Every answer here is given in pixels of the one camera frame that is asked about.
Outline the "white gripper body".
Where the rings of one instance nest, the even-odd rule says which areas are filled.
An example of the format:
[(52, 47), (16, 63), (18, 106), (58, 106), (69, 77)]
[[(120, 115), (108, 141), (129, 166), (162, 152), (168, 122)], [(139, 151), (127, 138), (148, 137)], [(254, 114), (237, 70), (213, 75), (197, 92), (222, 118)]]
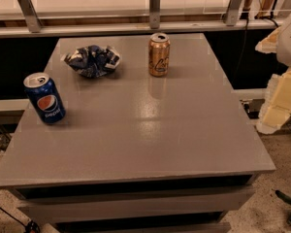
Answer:
[(276, 58), (278, 62), (291, 67), (291, 14), (280, 26), (277, 37)]

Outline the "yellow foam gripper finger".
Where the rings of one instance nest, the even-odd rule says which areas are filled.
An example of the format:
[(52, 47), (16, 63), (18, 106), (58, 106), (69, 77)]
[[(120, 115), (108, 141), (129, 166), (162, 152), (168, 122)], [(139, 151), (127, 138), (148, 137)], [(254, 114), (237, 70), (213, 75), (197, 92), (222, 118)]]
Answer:
[(282, 75), (273, 74), (265, 91), (256, 129), (273, 134), (291, 117), (291, 67)]
[(277, 38), (280, 32), (280, 28), (275, 29), (266, 38), (260, 41), (255, 49), (262, 53), (276, 53), (277, 50)]

